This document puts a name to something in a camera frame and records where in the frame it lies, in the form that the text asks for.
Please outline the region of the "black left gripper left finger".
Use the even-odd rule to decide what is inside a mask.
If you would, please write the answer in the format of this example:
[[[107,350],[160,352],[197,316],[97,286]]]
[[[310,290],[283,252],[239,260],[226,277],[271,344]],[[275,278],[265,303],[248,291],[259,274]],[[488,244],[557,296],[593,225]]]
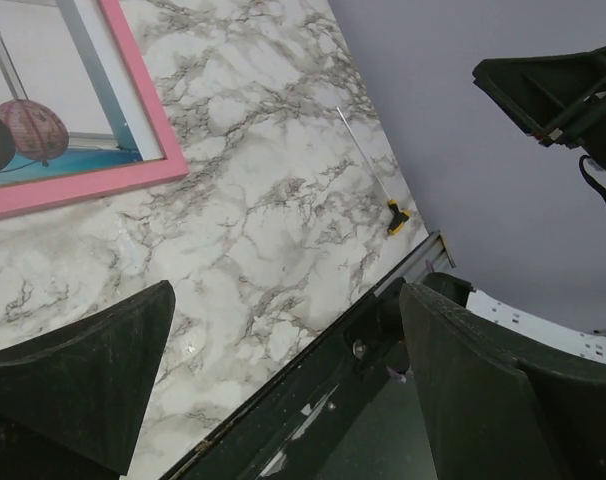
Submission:
[[[0,479],[128,473],[175,303],[163,280],[0,350]]]

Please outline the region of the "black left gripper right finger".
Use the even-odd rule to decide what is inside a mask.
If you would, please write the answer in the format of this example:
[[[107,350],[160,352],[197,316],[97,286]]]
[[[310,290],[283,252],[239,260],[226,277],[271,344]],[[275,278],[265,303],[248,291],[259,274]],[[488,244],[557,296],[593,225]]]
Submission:
[[[606,364],[489,322],[422,284],[400,294],[441,479],[606,479]]]

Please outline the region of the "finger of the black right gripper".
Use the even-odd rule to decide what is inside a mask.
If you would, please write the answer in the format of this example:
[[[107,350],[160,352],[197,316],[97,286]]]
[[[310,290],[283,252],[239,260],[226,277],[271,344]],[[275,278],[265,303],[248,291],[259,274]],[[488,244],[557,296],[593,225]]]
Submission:
[[[487,59],[473,83],[549,147],[606,149],[606,46],[577,54]]]

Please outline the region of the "pink picture frame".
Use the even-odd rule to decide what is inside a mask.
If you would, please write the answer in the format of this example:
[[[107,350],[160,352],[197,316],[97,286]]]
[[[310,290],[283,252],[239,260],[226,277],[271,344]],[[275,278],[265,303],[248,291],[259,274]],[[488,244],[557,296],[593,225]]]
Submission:
[[[187,172],[118,2],[0,1],[0,219]]]

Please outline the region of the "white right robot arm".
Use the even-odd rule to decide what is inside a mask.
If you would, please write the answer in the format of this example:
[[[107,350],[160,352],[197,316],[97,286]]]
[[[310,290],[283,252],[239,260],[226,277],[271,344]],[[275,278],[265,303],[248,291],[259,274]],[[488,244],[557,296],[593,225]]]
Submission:
[[[606,46],[589,52],[487,59],[473,71],[475,85],[528,136],[544,147],[584,150],[578,162],[587,185],[606,206]],[[606,330],[572,330],[515,309],[478,291],[468,308],[487,320],[557,350],[606,364]]]

